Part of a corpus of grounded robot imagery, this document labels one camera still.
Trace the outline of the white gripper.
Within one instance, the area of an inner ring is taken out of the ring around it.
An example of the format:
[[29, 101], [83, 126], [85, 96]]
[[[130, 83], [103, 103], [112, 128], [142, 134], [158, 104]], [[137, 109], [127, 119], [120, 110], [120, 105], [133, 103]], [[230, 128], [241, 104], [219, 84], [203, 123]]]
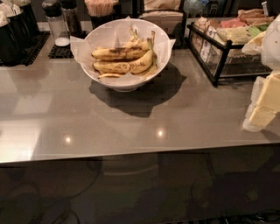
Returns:
[[[269, 25], [261, 48], [262, 63], [272, 70], [280, 70], [280, 14]], [[266, 77], [249, 122], [266, 127], [280, 111], [280, 71]]]

